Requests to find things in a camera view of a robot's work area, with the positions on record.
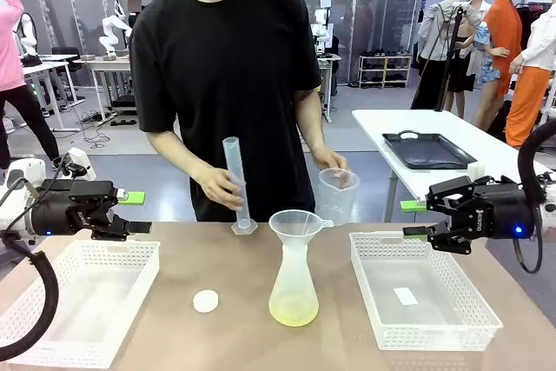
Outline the translucent plastic funnel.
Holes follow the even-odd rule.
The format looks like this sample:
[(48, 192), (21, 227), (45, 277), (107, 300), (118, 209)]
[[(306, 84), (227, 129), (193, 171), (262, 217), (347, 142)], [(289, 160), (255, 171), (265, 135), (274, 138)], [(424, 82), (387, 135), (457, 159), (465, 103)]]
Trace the translucent plastic funnel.
[(287, 209), (274, 213), (268, 220), (285, 248), (301, 249), (324, 228), (332, 228), (334, 222), (300, 209)]

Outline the white perforated plastic basket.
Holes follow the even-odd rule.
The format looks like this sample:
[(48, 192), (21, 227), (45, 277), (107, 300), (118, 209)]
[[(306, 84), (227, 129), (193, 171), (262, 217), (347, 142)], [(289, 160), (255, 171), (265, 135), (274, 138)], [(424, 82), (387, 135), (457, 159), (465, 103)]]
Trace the white perforated plastic basket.
[[(53, 260), (59, 300), (42, 338), (9, 364), (106, 370), (114, 362), (159, 271), (159, 242), (73, 241)], [(30, 266), (0, 281), (0, 346), (39, 318), (45, 290)]]
[(379, 349), (482, 352), (503, 324), (452, 255), (400, 231), (349, 236)]

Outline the clear plastic beaker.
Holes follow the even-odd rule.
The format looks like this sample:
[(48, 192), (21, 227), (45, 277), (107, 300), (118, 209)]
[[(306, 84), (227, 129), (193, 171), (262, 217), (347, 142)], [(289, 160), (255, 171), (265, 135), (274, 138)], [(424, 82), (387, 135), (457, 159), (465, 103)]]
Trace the clear plastic beaker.
[(316, 214), (335, 226), (349, 223), (360, 178), (345, 169), (324, 169), (318, 178)]

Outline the white side table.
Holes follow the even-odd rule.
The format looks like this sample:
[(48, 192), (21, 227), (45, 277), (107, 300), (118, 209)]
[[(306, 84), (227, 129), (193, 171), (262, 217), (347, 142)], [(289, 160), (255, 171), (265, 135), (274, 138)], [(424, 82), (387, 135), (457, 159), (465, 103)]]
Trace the white side table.
[(387, 199), (383, 212), (384, 223), (392, 220), (396, 187), (402, 182), (413, 198), (423, 202), (429, 186), (466, 174), (464, 170), (413, 170), (407, 168), (395, 155), (384, 139), (385, 134), (404, 130), (418, 133), (441, 134), (465, 150), (481, 163), (485, 174), (494, 178), (507, 176), (520, 179), (517, 165), (518, 151), (456, 115), (434, 110), (408, 109), (357, 109), (354, 119), (373, 141), (391, 169)]

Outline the long white desk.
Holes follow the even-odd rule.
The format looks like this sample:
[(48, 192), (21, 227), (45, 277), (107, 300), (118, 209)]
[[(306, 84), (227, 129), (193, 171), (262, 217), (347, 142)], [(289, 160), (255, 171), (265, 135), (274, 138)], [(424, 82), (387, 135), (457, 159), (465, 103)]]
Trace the long white desk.
[(43, 115), (45, 117), (55, 116), (58, 127), (51, 128), (52, 132), (61, 133), (77, 133), (80, 131), (79, 128), (70, 128), (63, 125), (63, 120), (61, 117), (60, 108), (57, 103), (56, 93), (53, 88), (50, 76), (55, 78), (58, 95), (62, 99), (66, 99), (68, 96), (65, 93), (63, 82), (61, 76), (57, 73), (59, 70), (66, 75), (66, 79), (69, 85), (69, 91), (71, 93), (71, 99), (67, 102), (65, 107), (74, 108), (78, 104), (85, 102), (84, 99), (78, 99), (76, 95), (76, 89), (73, 84), (73, 79), (70, 74), (70, 59), (75, 58), (71, 55), (60, 55), (54, 61), (45, 57), (42, 63), (35, 66), (29, 66), (23, 68), (23, 75), (25, 82), (30, 86), (32, 93), (39, 102), (39, 106)]

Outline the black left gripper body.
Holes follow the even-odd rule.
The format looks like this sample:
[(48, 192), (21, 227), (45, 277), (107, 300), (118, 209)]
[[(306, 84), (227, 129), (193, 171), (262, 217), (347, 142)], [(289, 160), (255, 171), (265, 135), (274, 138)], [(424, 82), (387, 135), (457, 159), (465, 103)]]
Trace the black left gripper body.
[(112, 181), (44, 180), (46, 196), (30, 211), (36, 235), (74, 235), (82, 229), (105, 231), (114, 206)]

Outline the round white flask cap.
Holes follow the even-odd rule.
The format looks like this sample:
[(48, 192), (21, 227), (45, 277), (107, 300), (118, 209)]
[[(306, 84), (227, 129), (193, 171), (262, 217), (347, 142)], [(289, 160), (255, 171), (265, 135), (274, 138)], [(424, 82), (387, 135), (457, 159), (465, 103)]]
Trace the round white flask cap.
[(204, 289), (194, 295), (192, 303), (196, 312), (207, 314), (218, 307), (219, 295), (212, 289)]

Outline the translucent plastic conical flask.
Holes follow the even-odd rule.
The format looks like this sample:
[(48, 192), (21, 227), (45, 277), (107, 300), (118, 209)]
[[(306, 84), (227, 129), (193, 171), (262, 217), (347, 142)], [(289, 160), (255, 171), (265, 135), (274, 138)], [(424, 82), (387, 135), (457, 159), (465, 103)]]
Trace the translucent plastic conical flask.
[(308, 267), (307, 245), (282, 245), (281, 266), (268, 310), (280, 324), (293, 328), (308, 325), (318, 315), (319, 302)]

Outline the person in black t-shirt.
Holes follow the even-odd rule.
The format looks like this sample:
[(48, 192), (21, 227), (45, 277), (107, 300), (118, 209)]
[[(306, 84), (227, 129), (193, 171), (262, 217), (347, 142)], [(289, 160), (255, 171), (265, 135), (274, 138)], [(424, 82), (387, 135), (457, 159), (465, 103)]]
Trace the person in black t-shirt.
[[(136, 19), (129, 60), (142, 132), (173, 131), (225, 170), (222, 141), (238, 137), (255, 221), (314, 211), (294, 107), (296, 91), (321, 85), (304, 0), (153, 0)], [(198, 221), (235, 219), (189, 180)]]

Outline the mannequin in white blouse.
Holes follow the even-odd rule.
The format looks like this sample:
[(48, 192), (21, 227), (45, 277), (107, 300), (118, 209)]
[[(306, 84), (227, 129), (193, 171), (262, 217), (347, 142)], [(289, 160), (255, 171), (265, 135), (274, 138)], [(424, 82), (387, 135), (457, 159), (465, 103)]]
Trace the mannequin in white blouse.
[(511, 62), (519, 72), (512, 105), (506, 118), (506, 143), (519, 149), (533, 130), (540, 105), (555, 66), (556, 0), (532, 23), (527, 46)]

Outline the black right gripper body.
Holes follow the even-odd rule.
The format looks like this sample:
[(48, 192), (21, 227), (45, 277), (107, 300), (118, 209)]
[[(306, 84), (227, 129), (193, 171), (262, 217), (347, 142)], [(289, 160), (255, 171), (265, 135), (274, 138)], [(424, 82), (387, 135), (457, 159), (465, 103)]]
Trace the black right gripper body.
[(533, 235), (533, 209), (520, 185), (503, 176), (481, 178), (466, 187), (458, 201), (458, 229), (468, 239), (528, 239)]

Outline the clear plastic graduated cylinder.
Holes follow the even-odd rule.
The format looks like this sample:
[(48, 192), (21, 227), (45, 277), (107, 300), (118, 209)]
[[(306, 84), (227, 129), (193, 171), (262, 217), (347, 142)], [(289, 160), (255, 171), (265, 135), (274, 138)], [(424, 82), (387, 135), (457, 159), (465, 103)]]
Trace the clear plastic graduated cylinder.
[(240, 189), (240, 198), (242, 199), (242, 208), (236, 212), (236, 222), (232, 225), (232, 230), (236, 235), (251, 235), (258, 225), (249, 213), (239, 138), (235, 136), (225, 138), (222, 146), (231, 182)]

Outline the black plastic tray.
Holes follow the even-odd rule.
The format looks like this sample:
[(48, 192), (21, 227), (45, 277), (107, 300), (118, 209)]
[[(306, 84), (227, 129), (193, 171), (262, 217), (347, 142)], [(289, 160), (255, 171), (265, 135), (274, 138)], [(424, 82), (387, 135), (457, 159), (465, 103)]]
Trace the black plastic tray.
[(403, 130), (383, 134), (387, 146), (409, 169), (467, 169), (477, 160), (441, 134)]

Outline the person's right forearm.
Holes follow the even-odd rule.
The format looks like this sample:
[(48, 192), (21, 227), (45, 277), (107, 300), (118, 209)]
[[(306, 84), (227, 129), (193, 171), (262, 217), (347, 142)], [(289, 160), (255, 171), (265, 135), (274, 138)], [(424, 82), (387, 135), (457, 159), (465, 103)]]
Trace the person's right forearm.
[(147, 138), (154, 150), (179, 170), (200, 184), (209, 178), (212, 169), (192, 153), (173, 131), (148, 133)]

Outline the person in pink hoodie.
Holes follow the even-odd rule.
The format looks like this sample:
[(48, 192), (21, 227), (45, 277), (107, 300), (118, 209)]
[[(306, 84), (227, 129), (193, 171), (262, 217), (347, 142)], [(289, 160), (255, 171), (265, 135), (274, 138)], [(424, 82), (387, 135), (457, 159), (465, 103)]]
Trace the person in pink hoodie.
[(23, 66), (13, 37), (14, 26), (19, 22), (24, 7), (20, 0), (4, 0), (0, 8), (0, 169), (6, 172), (10, 166), (10, 149), (3, 125), (6, 102), (21, 115), (35, 134), (47, 157), (56, 164), (60, 153), (56, 138), (45, 122), (39, 103), (24, 81)]

